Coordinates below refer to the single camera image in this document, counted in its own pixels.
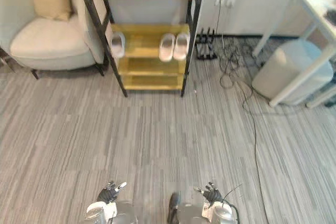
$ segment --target metal shelf frame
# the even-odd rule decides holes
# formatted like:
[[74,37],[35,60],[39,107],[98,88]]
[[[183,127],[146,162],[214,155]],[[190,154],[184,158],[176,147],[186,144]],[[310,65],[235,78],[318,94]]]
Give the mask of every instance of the metal shelf frame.
[[[105,56],[109,59],[110,65],[112,67],[113,73],[116,76],[116,79],[118,81],[118,84],[122,90],[122,93],[124,94],[125,97],[127,97],[127,91],[124,87],[124,84],[122,82],[121,76],[118,73],[118,68],[117,65],[114,61],[114,58],[111,55],[111,50],[108,44],[108,41],[105,36],[105,31],[108,26],[108,23],[114,24],[114,19],[113,19],[113,14],[112,10],[109,4],[108,0],[103,0],[104,5],[106,8],[106,15],[103,20],[103,22],[100,21],[100,18],[98,16],[98,12],[96,10],[95,4],[93,3],[93,0],[84,0],[86,8],[88,9],[88,12],[91,16],[92,23],[95,26],[95,29],[97,31],[98,37],[100,39],[101,45],[104,49],[104,54]],[[187,14],[186,14],[186,23],[189,25],[189,30],[190,30],[190,46],[188,50],[188,54],[186,57],[186,65],[185,65],[185,71],[184,71],[184,76],[183,76],[183,84],[182,84],[182,89],[181,89],[181,97],[184,96],[185,93],[185,86],[187,83],[188,79],[188,74],[189,74],[189,69],[190,69],[190,63],[192,59],[192,54],[194,50],[194,45],[195,45],[195,39],[196,39],[196,34],[197,34],[197,24],[198,24],[198,19],[199,19],[199,13],[201,10],[201,4],[202,0],[195,0],[195,9],[194,9],[194,14],[192,15],[191,10],[192,10],[192,0],[188,0],[188,5],[187,5]]]

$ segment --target white slipper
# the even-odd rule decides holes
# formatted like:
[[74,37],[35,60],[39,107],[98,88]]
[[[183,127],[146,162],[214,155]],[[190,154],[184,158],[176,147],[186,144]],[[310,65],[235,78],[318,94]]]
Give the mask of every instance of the white slipper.
[[176,45],[173,57],[175,60],[184,60],[189,50],[190,35],[187,33],[180,33],[176,38]]
[[163,62],[171,61],[173,58],[175,36],[173,34],[164,34],[159,50],[159,59]]
[[115,58],[122,58],[125,55],[125,36],[121,32],[115,32],[111,41],[111,52]]

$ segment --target table leg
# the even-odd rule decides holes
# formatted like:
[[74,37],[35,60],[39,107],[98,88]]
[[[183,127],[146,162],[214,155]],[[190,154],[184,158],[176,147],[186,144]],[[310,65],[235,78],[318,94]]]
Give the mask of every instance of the table leg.
[[311,102],[308,102],[306,106],[309,108],[315,108],[316,106],[320,105],[322,102],[326,102],[327,100],[332,98],[334,95],[336,95],[336,85],[334,85],[332,88],[330,88],[326,92],[320,94],[318,97],[316,97]]
[[285,15],[285,11],[286,11],[288,5],[291,3],[291,1],[292,0],[286,0],[285,4],[282,7],[280,7],[279,10],[277,10],[275,20],[272,22],[272,24],[269,27],[267,27],[267,29],[266,29],[264,35],[262,36],[261,40],[259,41],[258,45],[253,50],[252,54],[255,57],[257,57],[260,54],[260,52],[261,52],[262,48],[264,47],[264,45],[266,44],[267,40],[269,39],[271,34],[274,32],[274,30],[278,27],[278,25],[282,21],[284,15]]
[[300,36],[300,39],[308,39],[308,37],[311,35],[311,33],[316,29],[316,24],[312,22],[307,29],[303,32],[303,34]]
[[289,96],[297,87],[304,83],[311,77],[324,63],[336,54],[336,44],[328,44],[322,51],[321,56],[314,61],[305,71],[299,74],[294,80],[291,81],[280,93],[278,93],[270,102],[271,107],[275,107],[279,102],[283,101]]

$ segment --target armchair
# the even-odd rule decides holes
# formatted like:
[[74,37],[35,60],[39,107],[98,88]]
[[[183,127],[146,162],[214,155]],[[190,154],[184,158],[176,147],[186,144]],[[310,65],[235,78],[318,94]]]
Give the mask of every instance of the armchair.
[[[33,0],[0,0],[0,46],[20,65],[36,70],[71,70],[107,61],[83,0],[71,0],[73,15],[68,21],[36,16]],[[94,0],[100,19],[106,9]],[[106,36],[110,38],[108,27]]]

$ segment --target wall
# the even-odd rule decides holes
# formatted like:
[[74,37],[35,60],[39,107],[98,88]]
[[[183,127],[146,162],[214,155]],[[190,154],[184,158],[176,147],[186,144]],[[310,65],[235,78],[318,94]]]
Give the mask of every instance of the wall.
[[[235,7],[227,12],[221,11],[218,25],[220,34],[262,34],[277,9],[285,0],[237,0]],[[218,7],[215,0],[204,0],[200,27],[215,27]],[[299,4],[293,4],[286,12],[286,17],[279,29],[280,35],[298,35],[308,25],[309,16]]]
[[[235,7],[221,11],[218,26],[220,34],[262,34],[268,22],[284,0],[237,0]],[[215,27],[218,7],[215,0],[204,0],[198,30]],[[168,23],[184,22],[186,1],[181,0],[110,0],[113,15],[118,23]],[[289,8],[285,21],[277,34],[298,35],[309,23],[309,16],[300,5]]]

